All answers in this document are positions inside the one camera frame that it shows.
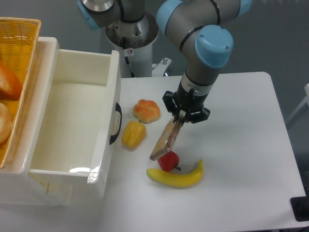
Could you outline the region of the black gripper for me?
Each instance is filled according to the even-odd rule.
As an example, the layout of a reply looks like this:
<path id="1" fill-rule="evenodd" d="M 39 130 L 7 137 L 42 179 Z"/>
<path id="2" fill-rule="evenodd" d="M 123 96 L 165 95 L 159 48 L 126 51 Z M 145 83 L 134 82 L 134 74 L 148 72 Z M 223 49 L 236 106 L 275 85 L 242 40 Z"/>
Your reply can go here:
<path id="1" fill-rule="evenodd" d="M 179 120 L 179 115 L 182 126 L 207 120 L 211 112 L 204 107 L 204 101 L 210 90 L 210 85 L 182 78 L 176 92 L 166 91 L 162 99 L 174 117 L 173 122 Z"/>

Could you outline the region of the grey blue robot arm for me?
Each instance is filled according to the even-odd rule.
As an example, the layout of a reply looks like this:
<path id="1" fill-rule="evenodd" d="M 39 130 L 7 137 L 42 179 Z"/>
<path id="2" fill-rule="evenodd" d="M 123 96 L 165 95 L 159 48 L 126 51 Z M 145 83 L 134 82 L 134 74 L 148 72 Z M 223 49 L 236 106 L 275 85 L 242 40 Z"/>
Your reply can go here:
<path id="1" fill-rule="evenodd" d="M 250 0 L 167 0 L 152 16 L 142 0 L 77 1 L 91 29 L 105 28 L 108 40 L 123 57 L 127 76 L 151 72 L 151 47 L 160 32 L 186 57 L 177 91 L 163 96 L 167 110 L 180 123 L 208 119 L 204 101 L 234 46 L 221 24 L 240 17 L 251 5 Z"/>

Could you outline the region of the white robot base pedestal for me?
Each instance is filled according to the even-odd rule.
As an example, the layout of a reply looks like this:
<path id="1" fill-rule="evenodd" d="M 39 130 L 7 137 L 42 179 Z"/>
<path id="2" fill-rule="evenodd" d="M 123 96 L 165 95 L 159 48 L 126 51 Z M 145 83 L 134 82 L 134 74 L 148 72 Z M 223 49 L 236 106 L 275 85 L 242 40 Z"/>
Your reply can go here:
<path id="1" fill-rule="evenodd" d="M 153 43 L 159 28 L 149 13 L 134 23 L 115 21 L 105 28 L 106 36 L 119 52 L 122 78 L 152 76 Z"/>

